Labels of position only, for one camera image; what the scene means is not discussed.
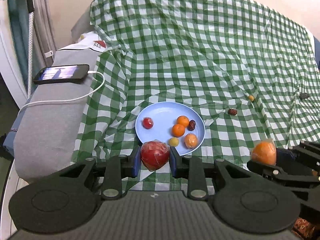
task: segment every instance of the green checkered cloth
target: green checkered cloth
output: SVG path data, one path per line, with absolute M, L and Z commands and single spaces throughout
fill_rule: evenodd
M 305 28 L 276 11 L 252 0 L 94 0 L 91 24 L 108 44 L 95 68 L 106 83 L 88 98 L 72 161 L 129 155 L 138 144 L 138 114 L 160 101 L 202 117 L 205 139 L 192 155 L 203 162 L 243 166 L 266 138 L 285 148 L 319 140 L 311 43 Z M 92 89 L 102 80 L 95 78 Z M 123 187 L 185 190 L 187 181 L 174 179 L 167 163 L 155 172 L 143 166 Z

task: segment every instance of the charging cable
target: charging cable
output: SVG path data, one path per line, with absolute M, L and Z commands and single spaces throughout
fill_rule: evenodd
M 104 78 L 104 75 L 103 75 L 102 73 L 100 73 L 100 72 L 98 72 L 98 71 L 88 71 L 88 74 L 94 74 L 94 73 L 97 73 L 97 74 L 99 74 L 100 76 L 102 76 L 103 81 L 102 81 L 102 83 L 101 83 L 95 90 L 91 91 L 90 93 L 88 93 L 88 94 L 86 94 L 86 95 L 84 95 L 84 96 L 82 96 L 82 97 L 74 98 L 74 99 L 67 99 L 67 100 L 45 100 L 45 101 L 36 101 L 36 102 L 27 103 L 27 104 L 25 104 L 25 105 L 20 109 L 19 113 L 22 111 L 22 109 L 24 109 L 24 108 L 26 108 L 26 107 L 28 107 L 28 106 L 32 106 L 32 105 L 36 105 L 36 104 L 45 104 L 45 103 L 67 103 L 67 102 L 72 102 L 72 101 L 80 100 L 80 99 L 82 99 L 82 98 L 85 98 L 85 97 L 93 94 L 95 91 L 97 91 L 98 89 L 100 89 L 100 88 L 103 86 L 104 82 L 106 81 L 106 79 Z

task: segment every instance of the phone screen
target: phone screen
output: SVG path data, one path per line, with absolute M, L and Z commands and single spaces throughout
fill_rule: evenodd
M 39 80 L 71 78 L 76 70 L 77 65 L 49 67 L 43 71 Z

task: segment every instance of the white perforated pole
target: white perforated pole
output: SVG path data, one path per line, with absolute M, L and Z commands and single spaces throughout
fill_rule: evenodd
M 28 38 L 28 99 L 32 93 L 32 52 L 33 52 L 33 12 L 29 14 L 29 38 Z

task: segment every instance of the plate rim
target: plate rim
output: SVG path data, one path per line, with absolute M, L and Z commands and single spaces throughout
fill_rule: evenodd
M 186 105 L 184 105 L 184 104 L 182 104 L 182 103 L 178 103 L 178 102 L 171 102 L 171 101 L 156 102 L 156 103 L 152 103 L 151 105 L 148 105 L 147 107 L 143 108 L 143 109 L 140 111 L 140 113 L 137 115 L 136 121 L 135 121 L 135 123 L 134 123 L 134 129 L 135 129 L 135 132 L 136 132 L 136 135 L 137 135 L 138 139 L 141 141 L 141 139 L 139 138 L 139 135 L 137 134 L 137 121 L 138 121 L 139 115 L 141 114 L 141 112 L 142 112 L 143 110 L 147 109 L 149 106 L 152 106 L 152 105 L 155 105 L 155 104 L 159 104 L 159 103 L 174 103 L 174 104 L 183 105 L 183 106 L 189 108 L 191 111 L 195 112 L 196 115 L 199 116 L 199 118 L 200 118 L 201 121 L 202 121 L 203 127 L 204 127 L 204 136 L 203 136 L 203 138 L 202 138 L 202 141 L 199 143 L 199 145 L 198 145 L 196 148 L 193 148 L 191 151 L 189 151 L 189 152 L 187 152 L 187 153 L 185 153 L 185 154 L 182 154 L 182 155 L 179 154 L 179 155 L 180 155 L 180 156 L 184 156 L 184 155 L 190 154 L 190 153 L 192 153 L 193 151 L 195 151 L 196 149 L 198 149 L 198 148 L 202 145 L 202 143 L 203 143 L 203 141 L 204 141 L 204 138 L 205 138 L 205 124 L 204 124 L 204 120 L 203 120 L 202 117 L 201 117 L 195 110 L 193 110 L 191 107 L 186 106 Z

